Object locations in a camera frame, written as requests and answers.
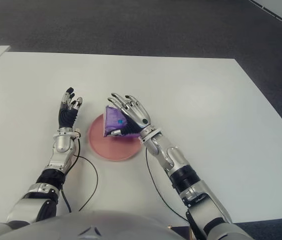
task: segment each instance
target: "floor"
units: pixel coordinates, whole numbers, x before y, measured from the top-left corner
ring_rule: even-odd
[[[0,0],[0,45],[234,58],[282,117],[282,22],[248,0]],[[282,220],[242,227],[256,239],[282,240]]]

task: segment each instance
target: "black cable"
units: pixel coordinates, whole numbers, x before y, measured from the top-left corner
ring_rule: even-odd
[[[69,202],[68,202],[68,200],[67,200],[67,198],[66,198],[66,196],[64,194],[63,187],[61,187],[60,191],[61,191],[62,197],[63,197],[63,199],[65,201],[65,204],[67,206],[67,209],[69,210],[69,213],[71,213],[72,212],[71,206],[70,206],[70,204],[69,204]]]
[[[97,190],[97,186],[98,186],[98,184],[99,184],[99,174],[97,173],[96,167],[94,166],[94,164],[93,164],[89,159],[87,159],[87,158],[85,158],[85,157],[83,157],[83,156],[79,156],[79,155],[78,155],[78,158],[82,158],[82,159],[87,160],[87,161],[92,165],[92,167],[94,168],[95,174],[96,174],[96,184],[95,184],[94,191],[93,191],[92,195],[88,198],[88,200],[87,200],[87,201],[83,204],[83,206],[79,209],[79,211],[81,211],[81,210],[85,207],[85,205],[87,205],[87,203],[91,200],[91,198],[94,196],[94,194],[95,194],[95,192],[96,192],[96,190]]]
[[[70,172],[70,170],[71,170],[72,167],[76,164],[76,162],[77,162],[77,160],[78,160],[79,158],[82,158],[82,159],[88,161],[88,162],[92,165],[92,167],[94,168],[95,174],[96,174],[96,184],[95,184],[94,191],[93,191],[92,195],[88,198],[88,200],[87,200],[87,201],[83,204],[83,206],[79,209],[79,211],[81,211],[81,210],[85,207],[85,205],[87,205],[87,203],[91,200],[91,198],[94,196],[94,194],[95,194],[95,192],[96,192],[96,190],[97,190],[97,187],[98,187],[98,184],[99,184],[99,174],[98,174],[98,172],[97,172],[97,170],[96,170],[95,165],[94,165],[89,159],[87,159],[87,158],[85,158],[85,157],[83,157],[83,156],[80,156],[80,155],[74,155],[74,156],[76,157],[76,160],[75,160],[75,162],[73,163],[73,165],[70,167],[69,171],[66,172],[66,174],[68,174],[68,173]],[[65,201],[65,204],[66,204],[66,206],[67,206],[67,208],[68,208],[68,210],[69,210],[69,213],[71,213],[72,210],[71,210],[71,207],[70,207],[69,202],[67,201],[67,198],[66,198],[66,196],[65,196],[65,193],[64,193],[64,191],[63,191],[63,188],[61,188],[61,194],[62,194],[62,197],[63,197],[63,199],[64,199],[64,201]]]
[[[145,158],[146,158],[147,169],[149,170],[149,174],[150,174],[150,176],[151,176],[153,185],[154,185],[154,187],[155,187],[155,189],[156,189],[158,195],[161,197],[162,201],[165,203],[165,205],[166,205],[173,213],[175,213],[177,216],[179,216],[180,218],[182,218],[183,220],[185,220],[185,221],[188,222],[188,220],[187,220],[186,218],[184,218],[183,216],[181,216],[180,214],[178,214],[174,209],[172,209],[172,208],[167,204],[167,202],[164,200],[163,196],[160,194],[160,192],[159,192],[159,190],[158,190],[158,188],[157,188],[157,186],[156,186],[156,184],[155,184],[155,182],[154,182],[154,179],[153,179],[153,176],[152,176],[150,167],[149,167],[149,161],[148,161],[148,159],[147,159],[147,148],[145,148]]]

